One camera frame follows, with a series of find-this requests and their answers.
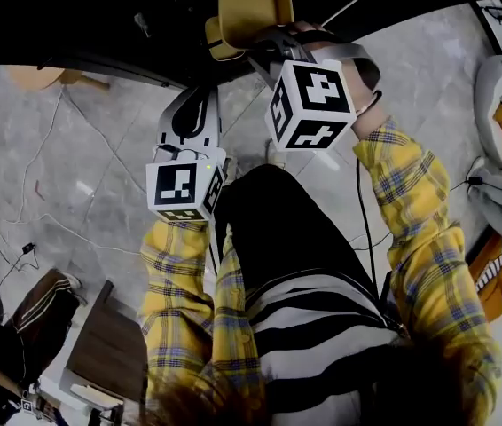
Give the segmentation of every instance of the black table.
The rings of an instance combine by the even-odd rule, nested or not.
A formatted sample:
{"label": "black table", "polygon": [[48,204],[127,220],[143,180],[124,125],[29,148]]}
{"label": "black table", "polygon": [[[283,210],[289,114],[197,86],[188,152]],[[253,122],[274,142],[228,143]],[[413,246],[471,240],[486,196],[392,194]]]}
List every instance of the black table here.
{"label": "black table", "polygon": [[[293,0],[297,20],[323,22],[351,0]],[[476,0],[361,0],[327,28],[353,41],[402,20]],[[135,23],[142,13],[151,35]],[[217,0],[0,0],[0,64],[69,67],[180,87],[246,74],[216,62],[204,23]]]}

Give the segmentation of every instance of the cube with fiducial marker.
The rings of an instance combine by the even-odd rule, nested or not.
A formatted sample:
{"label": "cube with fiducial marker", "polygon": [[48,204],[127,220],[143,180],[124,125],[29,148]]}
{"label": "cube with fiducial marker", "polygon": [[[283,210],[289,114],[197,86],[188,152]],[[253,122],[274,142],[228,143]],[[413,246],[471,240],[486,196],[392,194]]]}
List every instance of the cube with fiducial marker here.
{"label": "cube with fiducial marker", "polygon": [[265,114],[278,151],[329,150],[355,120],[340,61],[285,61]]}
{"label": "cube with fiducial marker", "polygon": [[146,201],[149,210],[168,222],[212,221],[224,184],[218,158],[174,160],[146,165]]}

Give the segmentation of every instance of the person's arm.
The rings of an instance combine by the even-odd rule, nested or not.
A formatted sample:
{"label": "person's arm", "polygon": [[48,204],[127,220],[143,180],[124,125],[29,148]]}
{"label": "person's arm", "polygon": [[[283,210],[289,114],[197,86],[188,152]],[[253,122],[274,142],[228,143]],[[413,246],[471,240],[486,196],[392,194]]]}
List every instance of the person's arm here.
{"label": "person's arm", "polygon": [[483,424],[495,406],[500,350],[464,259],[464,235],[448,219],[450,180],[441,162],[400,131],[380,106],[353,127],[354,152],[373,182],[393,234],[391,289],[416,340],[439,343],[459,369],[462,408]]}
{"label": "person's arm", "polygon": [[139,323],[148,352],[147,397],[155,383],[192,386],[211,357],[213,302],[203,291],[208,227],[157,221],[141,255],[149,274]]}

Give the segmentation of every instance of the hand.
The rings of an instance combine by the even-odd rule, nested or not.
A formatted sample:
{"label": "hand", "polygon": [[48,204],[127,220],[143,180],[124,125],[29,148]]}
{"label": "hand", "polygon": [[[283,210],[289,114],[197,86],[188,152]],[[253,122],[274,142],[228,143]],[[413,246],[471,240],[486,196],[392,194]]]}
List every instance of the hand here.
{"label": "hand", "polygon": [[[289,32],[291,34],[308,32],[311,30],[325,31],[325,29],[318,24],[309,24],[304,21],[295,22],[289,27]],[[333,43],[329,41],[321,41],[305,44],[304,48],[307,51],[315,51],[331,45],[333,45]],[[341,64],[341,71],[348,85],[349,95],[354,102],[354,107],[356,109],[361,109],[371,102],[373,92],[367,88],[361,75],[359,75],[354,60],[346,59]],[[352,126],[352,130],[360,140],[367,138],[372,132],[385,123],[387,118],[388,116],[383,108],[377,104],[356,120]]]}

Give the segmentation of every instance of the wrist strap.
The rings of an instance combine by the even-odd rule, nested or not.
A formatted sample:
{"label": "wrist strap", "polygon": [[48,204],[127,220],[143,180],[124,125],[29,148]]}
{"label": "wrist strap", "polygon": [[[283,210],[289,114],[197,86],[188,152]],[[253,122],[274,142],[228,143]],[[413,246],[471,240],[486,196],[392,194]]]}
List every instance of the wrist strap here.
{"label": "wrist strap", "polygon": [[356,112],[357,118],[359,118],[360,116],[365,114],[365,112],[367,112],[369,109],[371,109],[373,106],[375,106],[379,102],[379,100],[381,99],[382,96],[383,96],[383,92],[381,90],[374,91],[373,98],[369,102],[369,104],[367,106],[363,106],[361,109],[359,109]]}

